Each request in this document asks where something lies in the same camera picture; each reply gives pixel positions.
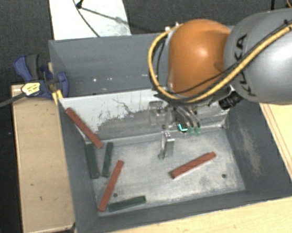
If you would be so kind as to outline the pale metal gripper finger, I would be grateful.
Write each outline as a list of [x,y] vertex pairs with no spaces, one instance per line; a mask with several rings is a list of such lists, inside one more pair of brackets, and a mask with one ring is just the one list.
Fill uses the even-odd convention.
[[161,147],[160,147],[160,152],[158,154],[158,158],[160,160],[164,160],[166,157],[165,157],[165,150],[164,150],[164,144],[165,144],[165,140],[166,139],[169,139],[169,138],[172,138],[171,136],[171,133],[170,132],[162,132],[162,135],[161,135]]
[[175,144],[174,138],[169,138],[165,140],[165,144],[164,144],[165,157],[170,157],[173,155],[174,146],[175,146],[174,144]]

